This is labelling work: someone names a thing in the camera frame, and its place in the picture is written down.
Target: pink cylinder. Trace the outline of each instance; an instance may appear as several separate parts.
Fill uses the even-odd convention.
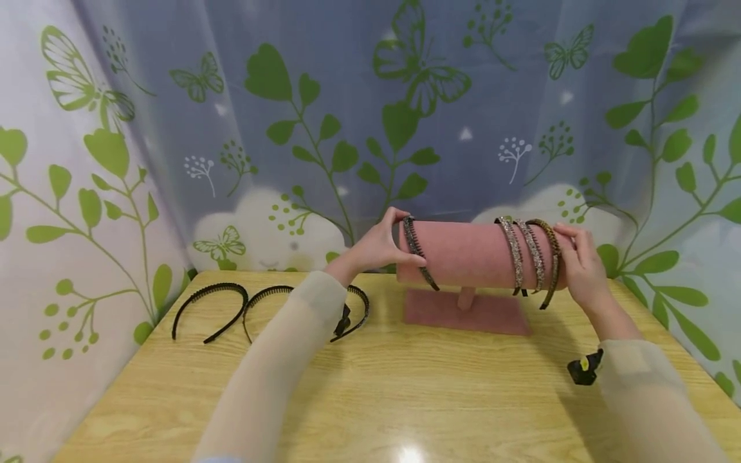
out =
[[[527,290],[535,289],[535,265],[525,237],[519,227],[513,226],[522,254],[523,283]],[[531,225],[535,239],[545,260],[545,283],[551,283],[553,256],[548,236],[542,228]],[[427,270],[437,284],[460,287],[514,288],[514,263],[507,237],[501,225],[469,224],[445,221],[415,221],[414,230],[422,252],[427,259]],[[556,235],[561,247],[571,246],[571,240]],[[409,246],[404,227],[399,226],[399,248]],[[417,267],[404,264],[396,267],[396,280],[407,284],[425,284]],[[563,259],[559,260],[558,289],[566,286]]]

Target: stand base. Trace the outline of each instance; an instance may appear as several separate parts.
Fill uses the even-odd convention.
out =
[[[457,302],[456,293],[408,289],[404,323],[515,336],[532,334],[517,298],[477,295],[467,310],[459,309]]]

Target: hand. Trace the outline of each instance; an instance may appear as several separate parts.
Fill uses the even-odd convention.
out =
[[[427,262],[423,257],[405,253],[393,242],[392,226],[408,215],[408,212],[389,207],[383,219],[375,224],[349,251],[334,259],[325,272],[347,287],[358,273],[385,265],[412,264],[424,267]]]
[[[564,224],[556,224],[554,230],[573,239],[576,245],[576,249],[571,246],[562,246],[561,249],[571,297],[584,310],[598,310],[610,305],[614,299],[591,232]]]

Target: right hand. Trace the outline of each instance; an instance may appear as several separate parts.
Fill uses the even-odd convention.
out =
[[[583,310],[592,312],[609,305],[614,298],[607,286],[605,266],[597,254],[591,232],[564,224],[556,224],[554,230],[573,239],[576,245],[576,249],[561,246],[571,297]]]

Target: left hand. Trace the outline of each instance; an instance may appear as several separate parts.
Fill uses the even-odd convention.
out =
[[[389,264],[412,264],[424,267],[425,258],[405,253],[396,247],[391,228],[409,213],[389,207],[383,219],[375,224],[349,251],[334,259],[325,269],[344,286],[350,284],[358,273]]]

